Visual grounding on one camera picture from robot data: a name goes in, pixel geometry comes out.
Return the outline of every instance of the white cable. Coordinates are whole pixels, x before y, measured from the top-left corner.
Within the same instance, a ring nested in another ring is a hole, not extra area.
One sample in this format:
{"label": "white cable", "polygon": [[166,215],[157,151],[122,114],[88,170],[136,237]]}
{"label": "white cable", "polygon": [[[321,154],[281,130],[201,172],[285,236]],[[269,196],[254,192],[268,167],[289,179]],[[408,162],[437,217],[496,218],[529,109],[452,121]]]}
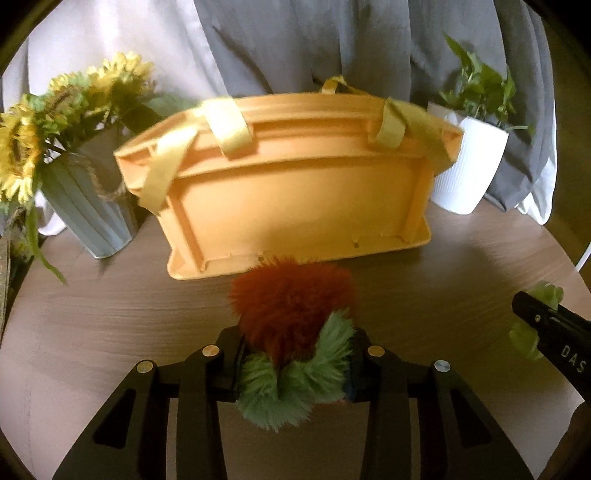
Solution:
{"label": "white cable", "polygon": [[579,263],[577,263],[577,266],[575,267],[577,272],[581,271],[581,268],[583,268],[583,265],[585,265],[585,262],[589,257],[591,257],[591,244],[589,244],[587,250],[585,250],[585,253],[581,257],[581,260],[579,260]]}

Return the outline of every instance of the twine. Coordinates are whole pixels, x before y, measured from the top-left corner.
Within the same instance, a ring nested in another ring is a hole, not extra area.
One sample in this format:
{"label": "twine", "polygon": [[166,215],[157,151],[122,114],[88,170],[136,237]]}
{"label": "twine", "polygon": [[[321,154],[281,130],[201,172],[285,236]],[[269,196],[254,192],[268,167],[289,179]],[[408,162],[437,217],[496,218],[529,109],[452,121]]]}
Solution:
{"label": "twine", "polygon": [[92,186],[101,200],[106,202],[117,202],[118,200],[121,200],[125,197],[127,194],[127,186],[123,180],[121,180],[121,183],[113,192],[108,192],[99,180],[95,168],[85,156],[78,153],[70,153],[70,155],[71,157],[69,164],[75,167],[82,167],[84,170],[86,170],[86,173],[92,182]]}

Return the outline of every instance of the metal screw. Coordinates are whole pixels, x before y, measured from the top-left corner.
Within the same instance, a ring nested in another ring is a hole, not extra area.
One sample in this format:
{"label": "metal screw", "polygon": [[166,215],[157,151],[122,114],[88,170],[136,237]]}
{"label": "metal screw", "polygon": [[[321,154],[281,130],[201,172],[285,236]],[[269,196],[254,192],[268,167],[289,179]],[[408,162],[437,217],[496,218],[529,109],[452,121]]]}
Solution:
{"label": "metal screw", "polygon": [[204,356],[216,356],[220,352],[220,347],[217,345],[207,345],[203,347],[202,353]]}
{"label": "metal screw", "polygon": [[437,360],[435,362],[435,370],[441,372],[442,374],[446,374],[451,369],[452,366],[449,364],[449,362],[446,362],[445,360]]}
{"label": "metal screw", "polygon": [[150,360],[144,360],[138,363],[137,369],[141,374],[146,374],[154,368],[154,364]]}
{"label": "metal screw", "polygon": [[371,356],[383,356],[386,353],[386,350],[384,350],[379,345],[372,345],[368,348],[368,353]]}

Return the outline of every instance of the gray curtain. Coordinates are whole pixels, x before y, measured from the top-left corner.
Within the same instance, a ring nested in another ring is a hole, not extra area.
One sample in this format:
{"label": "gray curtain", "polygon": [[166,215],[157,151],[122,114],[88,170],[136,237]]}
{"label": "gray curtain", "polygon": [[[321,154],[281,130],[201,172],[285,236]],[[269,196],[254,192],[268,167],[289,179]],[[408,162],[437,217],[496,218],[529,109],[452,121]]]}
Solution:
{"label": "gray curtain", "polygon": [[453,86],[459,63],[444,33],[517,84],[514,124],[487,198],[522,201],[548,160],[554,108],[550,51],[522,0],[195,0],[230,95],[309,92],[343,74],[374,95],[426,106]]}

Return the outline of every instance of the green fur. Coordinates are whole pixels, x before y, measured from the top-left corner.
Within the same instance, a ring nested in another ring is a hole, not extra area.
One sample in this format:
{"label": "green fur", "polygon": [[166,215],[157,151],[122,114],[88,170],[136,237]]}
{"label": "green fur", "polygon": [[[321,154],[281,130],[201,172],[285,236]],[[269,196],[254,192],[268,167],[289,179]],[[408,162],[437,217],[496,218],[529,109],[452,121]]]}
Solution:
{"label": "green fur", "polygon": [[244,418],[278,431],[307,420],[316,403],[341,400],[354,333],[346,314],[333,312],[320,331],[314,357],[290,363],[279,376],[266,353],[249,355],[242,365],[238,401]]}

